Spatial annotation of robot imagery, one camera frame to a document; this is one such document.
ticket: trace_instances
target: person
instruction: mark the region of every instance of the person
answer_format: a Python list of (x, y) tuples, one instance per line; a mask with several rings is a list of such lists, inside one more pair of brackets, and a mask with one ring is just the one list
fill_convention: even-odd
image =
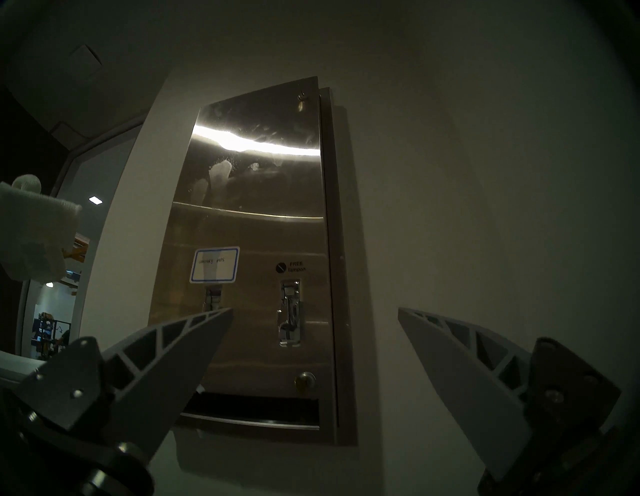
[(56, 339), (56, 346), (69, 346), (69, 332), (70, 332), (71, 328), (67, 329), (66, 331), (64, 331), (64, 333), (62, 334), (62, 336), (60, 336), (58, 339)]

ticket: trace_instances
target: white label with blue border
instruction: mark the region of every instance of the white label with blue border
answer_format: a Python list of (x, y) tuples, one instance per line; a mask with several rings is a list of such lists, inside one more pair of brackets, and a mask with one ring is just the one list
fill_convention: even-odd
[(190, 282), (218, 283), (235, 282), (240, 248), (202, 248), (193, 256)]

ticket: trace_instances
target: stainless steel dispenser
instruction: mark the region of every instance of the stainless steel dispenser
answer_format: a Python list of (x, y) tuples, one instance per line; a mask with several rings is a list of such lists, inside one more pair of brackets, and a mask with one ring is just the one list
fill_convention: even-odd
[(356, 443), (332, 105), (316, 77), (200, 110), (149, 323), (218, 307), (234, 322), (180, 424)]

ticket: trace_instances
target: lock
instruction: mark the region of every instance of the lock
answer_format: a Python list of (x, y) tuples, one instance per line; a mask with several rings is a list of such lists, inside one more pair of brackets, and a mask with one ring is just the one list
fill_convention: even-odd
[(316, 376), (311, 372), (302, 372), (298, 377), (293, 379), (296, 389), (300, 394), (316, 387)]
[(300, 281), (280, 282), (280, 310), (278, 310), (278, 338), (280, 346), (300, 346)]

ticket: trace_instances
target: ceiling light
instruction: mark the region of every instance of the ceiling light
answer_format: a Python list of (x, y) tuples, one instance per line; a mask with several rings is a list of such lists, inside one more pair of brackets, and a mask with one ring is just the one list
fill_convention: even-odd
[(320, 156), (320, 150), (318, 148), (294, 148), (275, 145), (274, 143), (257, 143), (253, 140), (240, 138), (240, 136), (236, 136), (232, 132), (218, 131), (217, 129), (211, 129), (210, 127), (202, 125), (193, 126), (193, 134), (195, 136), (201, 136), (202, 138), (215, 141), (225, 150), (231, 150), (233, 152), (246, 152), (249, 150), (278, 155), (298, 155), (307, 157)]

